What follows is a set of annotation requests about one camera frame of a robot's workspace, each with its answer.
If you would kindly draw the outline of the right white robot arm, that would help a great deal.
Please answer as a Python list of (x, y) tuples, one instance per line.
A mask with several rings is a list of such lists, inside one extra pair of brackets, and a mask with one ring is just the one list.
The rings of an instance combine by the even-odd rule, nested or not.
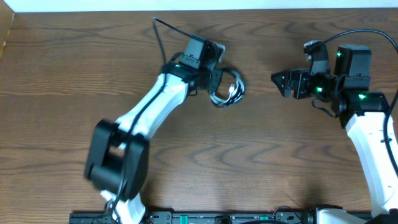
[(327, 48), (309, 42), (311, 66), (271, 76), (282, 96), (313, 98), (331, 104), (356, 152), (371, 197), (370, 223), (397, 223), (397, 140), (391, 106), (380, 91), (369, 89), (372, 53), (362, 45), (339, 45), (335, 69), (329, 69)]

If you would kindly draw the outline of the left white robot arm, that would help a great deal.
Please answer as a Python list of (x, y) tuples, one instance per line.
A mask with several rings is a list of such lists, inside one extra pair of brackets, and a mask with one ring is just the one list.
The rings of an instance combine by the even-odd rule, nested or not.
[(184, 52), (166, 61), (152, 89), (116, 121), (94, 128), (84, 176), (106, 199), (105, 212), (92, 223), (140, 223), (146, 213), (140, 191), (149, 167), (149, 142), (166, 117), (192, 91), (209, 90), (221, 74), (216, 66), (225, 46), (191, 36)]

